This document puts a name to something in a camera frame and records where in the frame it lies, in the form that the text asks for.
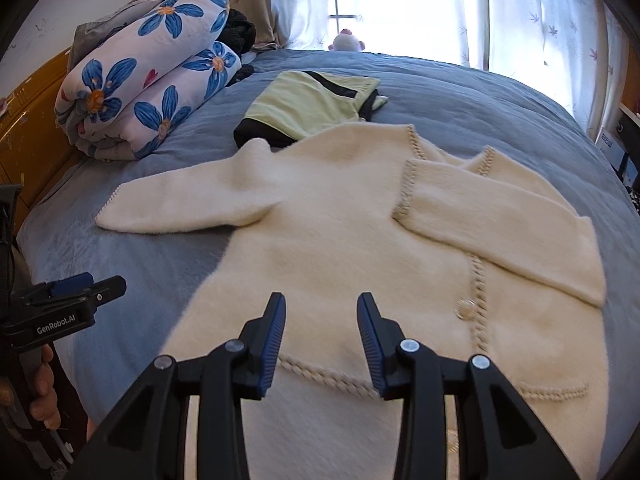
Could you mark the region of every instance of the plush toy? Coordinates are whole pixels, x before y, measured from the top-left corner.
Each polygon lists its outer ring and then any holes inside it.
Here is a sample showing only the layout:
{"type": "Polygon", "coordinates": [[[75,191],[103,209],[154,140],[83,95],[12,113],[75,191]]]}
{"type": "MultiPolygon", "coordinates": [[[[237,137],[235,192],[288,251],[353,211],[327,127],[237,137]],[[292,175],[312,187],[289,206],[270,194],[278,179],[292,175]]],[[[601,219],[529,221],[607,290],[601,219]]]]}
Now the plush toy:
{"type": "Polygon", "coordinates": [[[340,31],[334,42],[329,45],[329,50],[345,50],[348,52],[360,52],[364,50],[364,43],[359,41],[348,28],[340,31]]]}

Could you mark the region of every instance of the wooden headboard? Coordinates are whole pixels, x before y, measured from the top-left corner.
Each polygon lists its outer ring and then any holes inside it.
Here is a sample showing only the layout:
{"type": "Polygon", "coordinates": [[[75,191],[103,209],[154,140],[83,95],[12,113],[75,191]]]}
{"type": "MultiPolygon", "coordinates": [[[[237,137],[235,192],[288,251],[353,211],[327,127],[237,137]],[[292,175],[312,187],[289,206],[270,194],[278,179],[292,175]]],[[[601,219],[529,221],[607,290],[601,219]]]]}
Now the wooden headboard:
{"type": "Polygon", "coordinates": [[[72,165],[85,158],[56,123],[53,107],[66,74],[68,51],[47,61],[7,97],[0,118],[0,182],[23,184],[16,231],[72,165]]]}

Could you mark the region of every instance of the finger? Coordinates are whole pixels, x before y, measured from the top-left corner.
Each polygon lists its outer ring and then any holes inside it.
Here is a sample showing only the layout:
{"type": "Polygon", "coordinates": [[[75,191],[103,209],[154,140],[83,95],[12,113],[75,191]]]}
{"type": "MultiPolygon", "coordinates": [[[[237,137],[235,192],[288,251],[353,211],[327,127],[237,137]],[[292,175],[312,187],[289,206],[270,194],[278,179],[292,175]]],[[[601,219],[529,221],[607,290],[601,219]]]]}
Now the finger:
{"type": "Polygon", "coordinates": [[[31,416],[36,420],[46,420],[56,414],[58,410],[58,395],[54,389],[44,397],[34,400],[31,403],[31,416]]]}
{"type": "Polygon", "coordinates": [[[56,410],[56,413],[44,420],[44,426],[48,430],[57,430],[60,427],[60,412],[56,410]]]}
{"type": "Polygon", "coordinates": [[[50,363],[53,359],[53,349],[48,344],[42,345],[42,362],[50,363]]]}
{"type": "Polygon", "coordinates": [[[36,372],[34,378],[36,391],[40,396],[45,396],[49,393],[53,386],[53,370],[47,363],[43,363],[36,372]]]}

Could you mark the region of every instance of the cardigan sleeve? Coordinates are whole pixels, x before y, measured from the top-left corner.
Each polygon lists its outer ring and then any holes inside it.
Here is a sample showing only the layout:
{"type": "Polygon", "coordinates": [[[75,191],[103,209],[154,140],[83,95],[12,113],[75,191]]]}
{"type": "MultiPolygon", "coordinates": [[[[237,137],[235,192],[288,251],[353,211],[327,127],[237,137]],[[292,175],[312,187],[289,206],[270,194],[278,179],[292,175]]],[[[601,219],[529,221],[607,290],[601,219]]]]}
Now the cardigan sleeve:
{"type": "Polygon", "coordinates": [[[260,220],[281,200],[274,154],[252,139],[231,158],[118,186],[95,218],[124,233],[177,233],[260,220]]]}
{"type": "Polygon", "coordinates": [[[408,160],[392,217],[594,306],[605,301],[591,219],[536,192],[449,164],[408,160]]]}

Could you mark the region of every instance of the gray blanket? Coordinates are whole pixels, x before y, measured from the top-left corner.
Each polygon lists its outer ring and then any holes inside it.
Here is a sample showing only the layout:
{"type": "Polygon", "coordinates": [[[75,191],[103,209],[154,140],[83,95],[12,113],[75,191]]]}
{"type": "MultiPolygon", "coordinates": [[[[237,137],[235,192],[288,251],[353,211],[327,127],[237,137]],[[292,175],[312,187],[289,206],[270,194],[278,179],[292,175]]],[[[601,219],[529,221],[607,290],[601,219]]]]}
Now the gray blanket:
{"type": "Polygon", "coordinates": [[[601,469],[640,420],[640,218],[622,184],[566,111],[520,83],[426,60],[347,52],[268,52],[257,73],[215,95],[158,150],[138,162],[88,160],[27,218],[18,241],[35,282],[91,272],[120,274],[123,298],[96,325],[56,343],[89,416],[100,421],[158,353],[191,294],[222,257],[232,229],[162,236],[102,231],[94,216],[121,182],[233,155],[234,127],[281,70],[380,78],[381,123],[413,123],[456,156],[490,144],[547,178],[598,234],[607,277],[604,306],[610,401],[601,469]]]}

